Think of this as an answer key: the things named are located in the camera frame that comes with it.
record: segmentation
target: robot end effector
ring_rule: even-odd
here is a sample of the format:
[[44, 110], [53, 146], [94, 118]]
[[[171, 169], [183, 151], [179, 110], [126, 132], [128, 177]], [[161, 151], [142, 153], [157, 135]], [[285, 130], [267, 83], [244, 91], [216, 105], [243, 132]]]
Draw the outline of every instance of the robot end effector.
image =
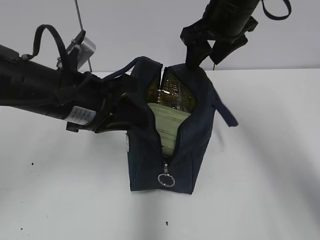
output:
[[[199, 67], [210, 56], [215, 65], [229, 54], [247, 44], [246, 32], [252, 32], [258, 22], [251, 16], [260, 0], [211, 0], [206, 6], [202, 19], [185, 27], [180, 35], [187, 46], [186, 66], [189, 69]], [[265, 7], [265, 15], [272, 20], [284, 20], [291, 14], [289, 0], [283, 0], [288, 15], [274, 16]], [[215, 41], [213, 47], [208, 41]]]

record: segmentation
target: zipper pull ring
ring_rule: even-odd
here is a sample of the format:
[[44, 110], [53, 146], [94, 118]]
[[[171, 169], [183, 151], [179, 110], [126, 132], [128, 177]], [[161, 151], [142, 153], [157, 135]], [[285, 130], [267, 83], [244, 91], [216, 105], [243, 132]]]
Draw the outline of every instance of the zipper pull ring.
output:
[[166, 188], [172, 188], [176, 184], [176, 180], [173, 176], [169, 174], [168, 164], [166, 162], [164, 163], [163, 168], [164, 168], [164, 173], [159, 174], [158, 181], [162, 186]]

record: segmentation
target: white surface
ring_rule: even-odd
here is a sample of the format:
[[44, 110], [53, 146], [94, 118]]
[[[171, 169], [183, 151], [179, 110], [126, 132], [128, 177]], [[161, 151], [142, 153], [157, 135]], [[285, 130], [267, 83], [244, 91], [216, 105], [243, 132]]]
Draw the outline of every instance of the white surface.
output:
[[0, 240], [320, 239], [320, 69], [208, 75], [240, 125], [215, 115], [193, 195], [130, 192], [123, 131], [1, 107]]
[[[320, 1], [290, 0], [292, 16], [268, 19], [261, 3], [253, 16], [259, 22], [246, 34], [248, 44], [217, 66], [220, 70], [320, 68]], [[96, 72], [115, 71], [138, 56], [166, 66], [182, 63], [186, 47], [180, 33], [198, 21], [210, 0], [78, 0], [83, 26], [96, 44], [91, 62]], [[287, 14], [282, 0], [265, 0], [268, 10]], [[1, 0], [0, 44], [20, 54], [30, 53], [36, 28], [51, 24], [69, 45], [80, 27], [74, 0]], [[46, 32], [35, 61], [54, 68], [58, 51]], [[212, 62], [203, 67], [211, 70]]]

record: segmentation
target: white label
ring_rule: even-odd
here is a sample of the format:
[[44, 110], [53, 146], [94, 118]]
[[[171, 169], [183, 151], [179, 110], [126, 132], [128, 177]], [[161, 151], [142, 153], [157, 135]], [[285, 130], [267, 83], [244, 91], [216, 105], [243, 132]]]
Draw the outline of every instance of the white label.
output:
[[129, 150], [130, 150], [130, 143], [129, 143], [129, 136], [128, 136], [128, 134], [125, 135], [125, 148], [126, 148], [126, 151], [129, 152]]
[[93, 110], [74, 106], [65, 121], [79, 125], [87, 125], [95, 119], [96, 114], [97, 113]]

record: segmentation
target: navy blue bag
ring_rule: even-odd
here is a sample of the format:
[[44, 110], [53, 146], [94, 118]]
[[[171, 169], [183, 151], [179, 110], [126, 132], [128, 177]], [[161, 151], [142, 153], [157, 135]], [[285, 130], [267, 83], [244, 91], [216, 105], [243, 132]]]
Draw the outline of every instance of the navy blue bag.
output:
[[[202, 68], [190, 71], [185, 64], [163, 65], [147, 57], [141, 58], [131, 75], [138, 79], [138, 89], [130, 98], [147, 113], [148, 126], [133, 126], [127, 131], [127, 156], [131, 191], [163, 189], [192, 194], [206, 152], [217, 110], [229, 127], [237, 120], [221, 102], [212, 82]], [[155, 115], [146, 101], [151, 84], [164, 86], [167, 76], [177, 78], [196, 99], [191, 115], [179, 126], [173, 155], [164, 157]]]

